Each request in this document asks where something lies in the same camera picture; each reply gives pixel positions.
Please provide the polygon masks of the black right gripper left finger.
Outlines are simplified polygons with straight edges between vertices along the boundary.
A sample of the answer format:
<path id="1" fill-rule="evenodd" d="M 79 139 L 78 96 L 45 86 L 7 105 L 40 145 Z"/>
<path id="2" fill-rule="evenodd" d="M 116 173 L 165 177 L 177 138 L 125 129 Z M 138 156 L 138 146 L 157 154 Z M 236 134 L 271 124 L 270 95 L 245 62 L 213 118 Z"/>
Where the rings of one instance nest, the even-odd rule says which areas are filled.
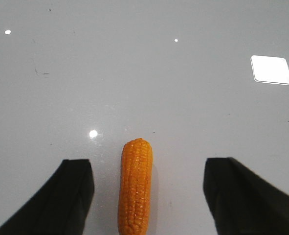
<path id="1" fill-rule="evenodd" d="M 81 235 L 94 195 L 88 159 L 63 160 L 6 222 L 0 235 Z"/>

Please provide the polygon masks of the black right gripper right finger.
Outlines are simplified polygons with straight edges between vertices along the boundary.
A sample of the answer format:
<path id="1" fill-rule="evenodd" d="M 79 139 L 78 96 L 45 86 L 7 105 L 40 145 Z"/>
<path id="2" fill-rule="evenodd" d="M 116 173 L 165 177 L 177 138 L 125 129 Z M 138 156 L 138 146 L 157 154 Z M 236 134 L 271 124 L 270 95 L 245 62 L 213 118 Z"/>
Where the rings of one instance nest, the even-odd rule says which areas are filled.
<path id="1" fill-rule="evenodd" d="M 208 158 L 203 192 L 220 235 L 289 235 L 289 195 L 232 157 Z"/>

